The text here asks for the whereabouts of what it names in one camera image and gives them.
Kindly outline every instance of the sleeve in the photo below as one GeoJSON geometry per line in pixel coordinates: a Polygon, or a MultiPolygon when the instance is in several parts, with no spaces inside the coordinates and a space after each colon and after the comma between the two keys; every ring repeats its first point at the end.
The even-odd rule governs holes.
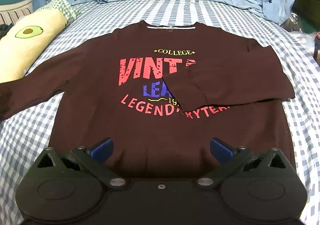
{"type": "Polygon", "coordinates": [[[19,80],[0,83],[0,121],[64,92],[82,66],[85,45],[50,58],[19,80]]]}
{"type": "Polygon", "coordinates": [[[295,97],[274,50],[256,43],[238,57],[196,62],[163,79],[184,112],[295,97]]]}

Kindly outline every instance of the checkered bed sheet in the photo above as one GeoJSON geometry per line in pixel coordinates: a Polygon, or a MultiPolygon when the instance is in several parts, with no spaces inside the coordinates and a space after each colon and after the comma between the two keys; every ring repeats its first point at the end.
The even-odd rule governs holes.
{"type": "MultiPolygon", "coordinates": [[[[78,19],[46,48],[28,73],[43,61],[74,48],[87,39],[144,19],[152,25],[183,26],[196,21],[271,45],[292,82],[296,98],[283,102],[292,135],[297,173],[308,191],[301,215],[307,225],[319,225],[320,214],[320,68],[281,27],[248,11],[206,0],[127,0],[77,5],[78,19]]],[[[47,147],[63,94],[23,110],[0,122],[0,224],[23,220],[15,191],[30,165],[47,147]]]]}

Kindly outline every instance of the yellow wavy line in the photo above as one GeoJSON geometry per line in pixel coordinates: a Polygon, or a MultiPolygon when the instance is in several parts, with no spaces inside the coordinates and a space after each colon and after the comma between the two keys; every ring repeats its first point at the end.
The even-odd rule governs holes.
{"type": "Polygon", "coordinates": [[[161,99],[165,99],[165,98],[160,98],[160,99],[148,99],[148,100],[150,100],[150,101],[159,101],[159,100],[161,100],[161,99]]]}

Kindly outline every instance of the silver screw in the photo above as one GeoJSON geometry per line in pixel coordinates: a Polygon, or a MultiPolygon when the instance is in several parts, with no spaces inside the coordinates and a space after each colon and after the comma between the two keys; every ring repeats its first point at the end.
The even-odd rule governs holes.
{"type": "Polygon", "coordinates": [[[158,185],[158,189],[165,189],[165,187],[166,187],[165,184],[159,184],[158,185]]]}
{"type": "Polygon", "coordinates": [[[198,184],[202,186],[209,186],[213,184],[213,181],[210,178],[200,178],[198,184]]]}
{"type": "Polygon", "coordinates": [[[125,180],[123,178],[113,178],[110,181],[112,186],[123,186],[125,184],[125,180]]]}

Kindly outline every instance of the sweatshirt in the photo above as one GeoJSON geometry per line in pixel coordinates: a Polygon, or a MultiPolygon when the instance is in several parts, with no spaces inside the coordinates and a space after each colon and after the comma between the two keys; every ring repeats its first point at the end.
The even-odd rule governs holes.
{"type": "Polygon", "coordinates": [[[110,137],[104,163],[128,177],[199,177],[219,166],[210,141],[282,150],[295,166],[281,100],[293,87],[271,48],[195,23],[140,21],[87,40],[0,84],[0,121],[64,92],[49,146],[110,137]]]}

